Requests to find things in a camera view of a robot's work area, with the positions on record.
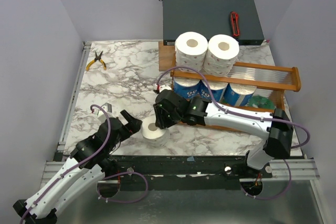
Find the plain white paper roll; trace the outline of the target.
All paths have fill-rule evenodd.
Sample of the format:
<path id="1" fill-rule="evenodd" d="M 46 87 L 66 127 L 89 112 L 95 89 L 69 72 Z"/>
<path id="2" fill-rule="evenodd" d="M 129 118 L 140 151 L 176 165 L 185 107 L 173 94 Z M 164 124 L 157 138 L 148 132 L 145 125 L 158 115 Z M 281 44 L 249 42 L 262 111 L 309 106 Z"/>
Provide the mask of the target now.
<path id="1" fill-rule="evenodd" d="M 155 125 L 155 115 L 148 116 L 142 120 L 141 135 L 145 141 L 155 148 L 163 147 L 170 139 L 169 129 L 160 129 Z"/>

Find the orange wooden shelf rack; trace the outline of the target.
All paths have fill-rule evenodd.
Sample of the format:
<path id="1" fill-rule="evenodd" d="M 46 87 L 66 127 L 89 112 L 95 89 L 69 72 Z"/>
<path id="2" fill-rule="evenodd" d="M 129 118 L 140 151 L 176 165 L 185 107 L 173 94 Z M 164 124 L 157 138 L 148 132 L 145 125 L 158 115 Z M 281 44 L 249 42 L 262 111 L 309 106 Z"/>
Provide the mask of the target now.
<path id="1" fill-rule="evenodd" d="M 225 77 L 204 74 L 208 81 L 226 82 L 255 86 L 257 91 L 268 92 L 267 97 L 276 108 L 285 109 L 285 91 L 298 92 L 301 89 L 297 67 L 277 67 L 256 63 L 236 62 Z"/>

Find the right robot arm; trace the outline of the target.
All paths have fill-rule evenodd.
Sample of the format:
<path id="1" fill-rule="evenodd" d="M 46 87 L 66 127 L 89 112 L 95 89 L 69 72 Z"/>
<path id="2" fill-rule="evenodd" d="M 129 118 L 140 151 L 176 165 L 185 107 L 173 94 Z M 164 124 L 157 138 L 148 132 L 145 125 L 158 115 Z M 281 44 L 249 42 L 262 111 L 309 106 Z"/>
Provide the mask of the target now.
<path id="1" fill-rule="evenodd" d="M 171 90 L 160 92 L 153 108 L 155 125 L 160 129 L 182 122 L 191 126 L 222 126 L 259 137 L 262 142 L 248 151 L 246 161 L 241 165 L 246 177 L 255 177 L 273 159 L 290 157 L 293 126 L 281 109 L 248 111 L 199 97 L 187 100 Z"/>

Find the blue paper roll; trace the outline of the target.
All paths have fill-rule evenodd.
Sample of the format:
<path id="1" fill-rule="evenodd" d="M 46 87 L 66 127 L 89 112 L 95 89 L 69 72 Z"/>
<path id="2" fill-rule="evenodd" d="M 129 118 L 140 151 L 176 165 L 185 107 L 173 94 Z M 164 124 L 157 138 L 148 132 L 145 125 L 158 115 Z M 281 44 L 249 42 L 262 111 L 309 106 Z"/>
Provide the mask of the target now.
<path id="1" fill-rule="evenodd" d="M 229 83 L 224 93 L 224 100 L 230 106 L 245 106 L 256 89 L 256 86 Z"/>

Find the blue object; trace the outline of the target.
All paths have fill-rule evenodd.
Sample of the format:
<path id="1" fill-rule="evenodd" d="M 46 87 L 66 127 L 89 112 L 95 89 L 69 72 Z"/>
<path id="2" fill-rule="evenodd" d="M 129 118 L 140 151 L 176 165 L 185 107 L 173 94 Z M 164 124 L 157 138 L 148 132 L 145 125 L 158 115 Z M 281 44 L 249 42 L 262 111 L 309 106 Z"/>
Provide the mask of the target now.
<path id="1" fill-rule="evenodd" d="M 185 99 L 192 99 L 198 94 L 200 80 L 189 78 L 173 78 L 173 91 Z"/>

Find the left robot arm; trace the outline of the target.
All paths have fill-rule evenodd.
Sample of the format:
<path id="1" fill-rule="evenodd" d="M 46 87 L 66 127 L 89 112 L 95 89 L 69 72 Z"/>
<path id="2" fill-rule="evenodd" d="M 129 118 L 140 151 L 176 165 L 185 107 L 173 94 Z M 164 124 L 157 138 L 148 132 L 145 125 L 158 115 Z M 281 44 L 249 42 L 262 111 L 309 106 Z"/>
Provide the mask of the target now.
<path id="1" fill-rule="evenodd" d="M 56 223 L 61 210 L 90 185 L 122 176 L 110 153 L 116 145 L 139 132 L 142 121 L 126 110 L 121 115 L 126 124 L 106 116 L 97 132 L 76 144 L 70 157 L 43 188 L 14 203 L 21 223 Z"/>

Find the white red-dotted paper roll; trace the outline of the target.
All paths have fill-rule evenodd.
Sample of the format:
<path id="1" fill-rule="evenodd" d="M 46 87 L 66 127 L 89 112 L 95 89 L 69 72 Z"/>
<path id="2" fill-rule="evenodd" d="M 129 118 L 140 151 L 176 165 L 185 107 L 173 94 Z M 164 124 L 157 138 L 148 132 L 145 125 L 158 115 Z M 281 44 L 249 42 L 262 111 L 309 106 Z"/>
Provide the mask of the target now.
<path id="1" fill-rule="evenodd" d="M 207 50 L 208 41 L 203 35 L 193 31 L 182 33 L 175 41 L 176 65 L 200 71 Z"/>

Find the green paper roll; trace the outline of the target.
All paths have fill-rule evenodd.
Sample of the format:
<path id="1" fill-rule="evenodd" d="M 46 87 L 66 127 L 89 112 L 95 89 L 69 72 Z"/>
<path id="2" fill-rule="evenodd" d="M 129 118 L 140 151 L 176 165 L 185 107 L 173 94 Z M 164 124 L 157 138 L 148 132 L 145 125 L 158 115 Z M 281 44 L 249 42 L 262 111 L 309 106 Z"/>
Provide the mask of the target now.
<path id="1" fill-rule="evenodd" d="M 249 99 L 247 105 L 253 108 L 269 109 L 269 110 L 273 110 L 276 107 L 270 99 L 268 99 L 267 97 L 262 97 L 260 95 L 252 96 Z"/>

